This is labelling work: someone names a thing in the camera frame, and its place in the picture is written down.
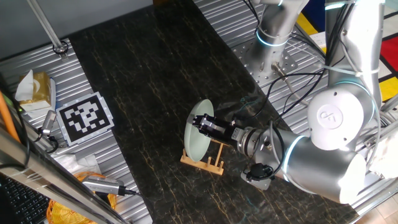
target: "metal rod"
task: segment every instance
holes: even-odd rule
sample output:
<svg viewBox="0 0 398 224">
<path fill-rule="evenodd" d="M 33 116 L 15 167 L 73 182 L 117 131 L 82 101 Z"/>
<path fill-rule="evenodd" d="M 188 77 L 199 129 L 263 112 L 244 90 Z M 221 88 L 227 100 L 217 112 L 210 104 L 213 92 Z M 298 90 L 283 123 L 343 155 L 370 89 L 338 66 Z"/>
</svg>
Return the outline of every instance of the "metal rod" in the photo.
<svg viewBox="0 0 398 224">
<path fill-rule="evenodd" d="M 29 6 L 32 8 L 34 14 L 36 15 L 37 19 L 43 26 L 45 32 L 49 36 L 52 44 L 55 46 L 56 49 L 60 51 L 64 51 L 63 45 L 60 39 L 57 37 L 56 33 L 51 27 L 50 22 L 47 20 L 42 8 L 39 6 L 36 0 L 27 0 Z"/>
<path fill-rule="evenodd" d="M 0 142 L 0 163 L 24 163 L 26 148 L 3 129 L 0 129 Z M 31 147 L 30 150 L 27 170 L 20 172 L 15 168 L 4 168 L 0 172 L 96 223 L 127 223 L 46 152 L 35 147 Z"/>
</svg>

